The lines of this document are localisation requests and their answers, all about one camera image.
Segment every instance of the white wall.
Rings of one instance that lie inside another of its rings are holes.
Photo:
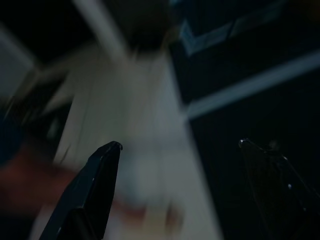
[[[11,98],[34,67],[34,58],[0,24],[0,98]]]

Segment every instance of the floor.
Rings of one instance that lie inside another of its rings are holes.
[[[73,97],[56,161],[80,169],[88,157],[110,141],[123,144],[116,195],[139,204],[175,202],[183,212],[181,232],[152,239],[222,239],[216,212],[186,113],[166,52],[110,63],[92,47],[77,63],[52,66],[47,73],[69,70],[55,101]],[[38,239],[52,209],[44,208],[30,239]],[[109,220],[105,239],[150,239]]]

